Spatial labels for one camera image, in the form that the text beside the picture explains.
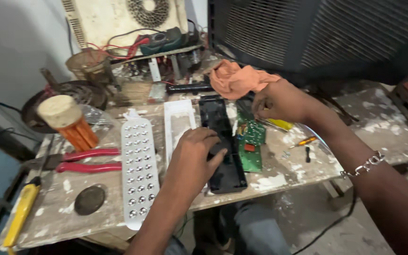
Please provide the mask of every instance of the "workbench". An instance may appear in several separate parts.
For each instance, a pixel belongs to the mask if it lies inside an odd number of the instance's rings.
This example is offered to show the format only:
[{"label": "workbench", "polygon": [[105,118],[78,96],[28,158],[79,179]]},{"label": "workbench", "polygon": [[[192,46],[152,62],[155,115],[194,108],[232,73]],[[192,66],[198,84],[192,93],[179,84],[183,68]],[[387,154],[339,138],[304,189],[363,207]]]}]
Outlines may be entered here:
[{"label": "workbench", "polygon": [[[347,83],[342,89],[340,86],[337,91],[338,95],[333,99],[348,113],[360,119],[350,128],[371,148],[385,154],[390,164],[408,162],[408,122],[387,98],[388,92],[380,84],[367,81],[356,82],[356,84]],[[170,97],[169,101],[192,99],[196,102],[202,95],[203,93],[196,96],[179,94]],[[228,101],[226,105],[228,116],[233,122],[236,118],[234,102]],[[193,106],[196,123],[199,124],[198,105],[195,103]],[[162,181],[166,171],[163,104],[142,104],[129,108],[135,108],[141,117],[149,119],[152,123],[157,151],[156,160]],[[126,121],[122,113],[127,111],[128,107],[114,107],[107,110],[113,118],[120,122]],[[328,155],[321,149],[319,141],[309,144],[310,163],[305,163],[306,154],[303,147],[293,148],[288,159],[280,159],[286,148],[307,136],[308,134],[298,127],[292,128],[288,133],[268,127],[267,143],[261,148],[263,171],[246,173],[248,188],[239,193],[224,195],[207,196],[201,193],[191,204],[190,210],[202,210],[341,178],[342,167],[332,154]],[[48,143],[49,138],[45,138],[38,157],[44,155]],[[71,150],[72,147],[68,142],[64,142],[63,138],[55,135],[51,154]],[[103,160],[117,161],[120,160],[120,157]],[[34,175],[35,172],[31,171],[27,180]],[[72,238],[84,238],[119,249],[127,247],[126,240],[136,231],[128,229],[124,223],[120,172],[99,174],[43,172],[42,182],[42,189],[26,220],[16,249],[42,246]],[[93,185],[100,185],[105,189],[105,203],[97,212],[88,216],[79,216],[73,210],[75,198],[83,189]],[[1,244],[12,218],[13,212],[0,235],[1,250],[4,250]]]}]

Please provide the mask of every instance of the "cork lid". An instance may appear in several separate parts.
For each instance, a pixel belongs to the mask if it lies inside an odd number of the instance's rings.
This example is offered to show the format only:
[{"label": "cork lid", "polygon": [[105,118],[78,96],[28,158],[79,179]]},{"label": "cork lid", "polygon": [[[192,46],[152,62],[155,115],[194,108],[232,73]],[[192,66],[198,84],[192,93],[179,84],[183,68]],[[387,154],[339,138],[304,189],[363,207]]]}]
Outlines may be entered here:
[{"label": "cork lid", "polygon": [[48,98],[37,108],[37,114],[52,128],[63,128],[82,117],[80,107],[71,96]]}]

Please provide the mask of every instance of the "ventilation grille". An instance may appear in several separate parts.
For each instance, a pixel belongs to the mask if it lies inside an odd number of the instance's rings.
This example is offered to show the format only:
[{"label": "ventilation grille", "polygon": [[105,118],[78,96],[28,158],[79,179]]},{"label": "ventilation grille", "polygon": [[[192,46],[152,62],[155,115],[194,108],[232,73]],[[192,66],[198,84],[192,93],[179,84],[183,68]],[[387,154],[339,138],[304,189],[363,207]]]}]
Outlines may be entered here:
[{"label": "ventilation grille", "polygon": [[86,48],[86,38],[84,37],[83,29],[81,28],[80,20],[79,19],[71,19],[70,26],[72,28],[73,34],[75,34],[76,41],[80,48]]},{"label": "ventilation grille", "polygon": [[323,0],[301,65],[390,59],[408,42],[406,0]]},{"label": "ventilation grille", "polygon": [[61,2],[63,3],[65,12],[75,11],[72,0],[61,0]]},{"label": "ventilation grille", "polygon": [[298,0],[252,0],[246,7],[233,5],[224,41],[259,59],[283,65],[299,6]]}]

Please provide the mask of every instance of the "yellow screwdriver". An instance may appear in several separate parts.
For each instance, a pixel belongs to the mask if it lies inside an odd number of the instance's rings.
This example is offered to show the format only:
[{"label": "yellow screwdriver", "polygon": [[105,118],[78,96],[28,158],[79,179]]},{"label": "yellow screwdriver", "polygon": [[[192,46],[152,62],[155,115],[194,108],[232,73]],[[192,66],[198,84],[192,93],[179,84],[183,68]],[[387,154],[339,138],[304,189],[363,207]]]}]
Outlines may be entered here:
[{"label": "yellow screwdriver", "polygon": [[310,142],[312,142],[312,141],[314,141],[314,140],[316,140],[316,139],[317,139],[316,136],[310,136],[310,137],[306,138],[305,140],[302,140],[302,141],[299,142],[298,144],[292,145],[291,147],[289,147],[289,149],[292,149],[293,147],[297,147],[297,146],[306,145],[306,144],[308,144],[308,143],[310,143]]},{"label": "yellow screwdriver", "polygon": [[29,183],[23,187],[20,192],[20,201],[18,202],[17,210],[15,211],[15,216],[10,224],[6,238],[4,239],[3,246],[7,247],[7,253],[9,255],[14,255],[15,252],[13,247],[18,239],[23,224],[25,223],[26,217],[28,217],[31,207],[34,204],[34,200],[40,190],[40,173],[47,163],[48,155],[50,154],[51,146],[53,145],[54,135],[51,137],[51,141],[48,144],[47,151],[45,152],[45,157],[42,162],[41,168],[38,170],[38,174]]}]

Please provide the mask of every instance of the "concrete floor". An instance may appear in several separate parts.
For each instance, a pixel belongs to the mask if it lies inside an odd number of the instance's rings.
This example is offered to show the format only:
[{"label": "concrete floor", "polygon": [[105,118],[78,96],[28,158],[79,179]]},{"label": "concrete floor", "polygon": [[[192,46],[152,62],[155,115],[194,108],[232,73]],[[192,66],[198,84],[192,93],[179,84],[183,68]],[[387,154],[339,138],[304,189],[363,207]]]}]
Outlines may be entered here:
[{"label": "concrete floor", "polygon": [[[256,199],[272,208],[283,235],[291,247],[291,252],[308,244],[324,228],[348,212],[352,201],[349,190],[343,198],[330,199],[322,184],[297,188],[283,193]],[[185,227],[180,240],[188,251],[195,244],[193,220]],[[228,254],[214,247],[207,254]],[[358,200],[351,217],[328,230],[314,245],[301,252],[301,255],[320,254],[376,254],[392,255],[394,252],[371,220],[363,203]]]}]

